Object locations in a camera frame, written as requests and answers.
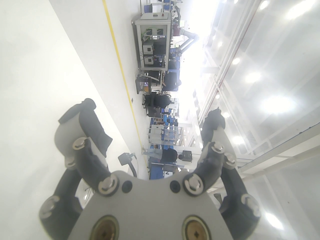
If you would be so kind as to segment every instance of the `jeans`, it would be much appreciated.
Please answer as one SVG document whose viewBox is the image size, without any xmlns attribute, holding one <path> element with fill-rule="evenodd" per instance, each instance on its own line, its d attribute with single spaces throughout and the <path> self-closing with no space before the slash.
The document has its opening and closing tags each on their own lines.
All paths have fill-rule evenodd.
<svg viewBox="0 0 320 240">
<path fill-rule="evenodd" d="M 156 159 L 162 158 L 162 149 L 158 148 L 148 148 L 147 152 L 143 152 L 144 155 L 147 155 L 149 157 L 154 157 Z"/>
</svg>

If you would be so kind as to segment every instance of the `black jacket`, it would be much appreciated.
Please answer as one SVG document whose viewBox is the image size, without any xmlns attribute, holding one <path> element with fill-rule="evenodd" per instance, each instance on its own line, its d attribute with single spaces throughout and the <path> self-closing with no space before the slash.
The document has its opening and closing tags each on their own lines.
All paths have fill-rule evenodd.
<svg viewBox="0 0 320 240">
<path fill-rule="evenodd" d="M 168 163 L 168 162 L 176 162 L 178 158 L 178 153 L 172 148 L 163 149 L 162 150 L 162 158 L 161 162 Z"/>
</svg>

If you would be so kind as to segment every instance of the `white robotic arm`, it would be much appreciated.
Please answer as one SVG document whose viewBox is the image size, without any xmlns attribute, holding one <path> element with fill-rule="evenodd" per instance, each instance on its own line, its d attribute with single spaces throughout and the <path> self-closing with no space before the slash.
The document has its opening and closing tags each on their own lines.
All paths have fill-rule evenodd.
<svg viewBox="0 0 320 240">
<path fill-rule="evenodd" d="M 188 37 L 188 39 L 183 42 L 179 47 L 177 47 L 176 53 L 181 56 L 191 45 L 199 40 L 199 36 L 195 33 L 191 33 L 181 27 L 174 27 L 179 29 L 179 35 L 184 35 Z"/>
</svg>

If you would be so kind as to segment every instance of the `control cabinet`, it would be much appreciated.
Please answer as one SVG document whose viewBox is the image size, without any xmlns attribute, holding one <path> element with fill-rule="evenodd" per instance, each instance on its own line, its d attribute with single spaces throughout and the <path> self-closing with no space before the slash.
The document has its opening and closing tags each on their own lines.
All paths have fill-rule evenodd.
<svg viewBox="0 0 320 240">
<path fill-rule="evenodd" d="M 142 71 L 167 71 L 171 13 L 145 13 L 135 21 Z"/>
</svg>

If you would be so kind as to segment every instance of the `yellow floor line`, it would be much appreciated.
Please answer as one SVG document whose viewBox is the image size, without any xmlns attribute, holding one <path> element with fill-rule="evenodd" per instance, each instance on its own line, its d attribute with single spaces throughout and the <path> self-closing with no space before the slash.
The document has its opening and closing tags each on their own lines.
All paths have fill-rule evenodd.
<svg viewBox="0 0 320 240">
<path fill-rule="evenodd" d="M 108 11 L 106 0 L 102 0 L 102 3 L 103 3 L 104 11 L 105 11 L 105 16 L 106 16 L 106 19 L 108 21 L 108 25 L 109 25 L 109 29 L 110 29 L 110 33 L 111 33 L 111 37 L 112 37 L 112 41 L 113 41 L 113 45 L 114 45 L 114 49 L 115 49 L 115 52 L 117 54 L 118 63 L 119 63 L 119 67 L 120 67 L 120 70 L 121 70 L 123 83 L 124 83 L 124 86 L 125 86 L 125 90 L 127 91 L 128 101 L 129 101 L 129 104 L 130 104 L 130 108 L 131 108 L 134 124 L 136 126 L 139 142 L 140 142 L 141 147 L 143 147 L 141 139 L 140 139 L 140 135 L 139 135 L 139 130 L 138 130 L 138 125 L 137 125 L 137 121 L 136 121 L 136 117 L 135 117 L 135 113 L 134 113 L 134 108 L 133 108 L 132 103 L 131 103 L 131 98 L 130 98 L 130 94 L 129 94 L 129 90 L 128 90 L 126 77 L 125 77 L 125 74 L 123 72 L 123 67 L 122 67 L 120 54 L 119 54 L 119 50 L 118 50 L 118 46 L 117 46 L 117 42 L 116 42 L 116 37 L 115 37 L 115 33 L 113 32 L 113 28 L 112 28 L 112 24 L 111 24 L 110 15 L 109 15 L 109 11 Z M 143 158 L 144 158 L 144 161 L 145 161 L 145 165 L 147 166 L 146 158 L 145 157 L 143 157 Z"/>
</svg>

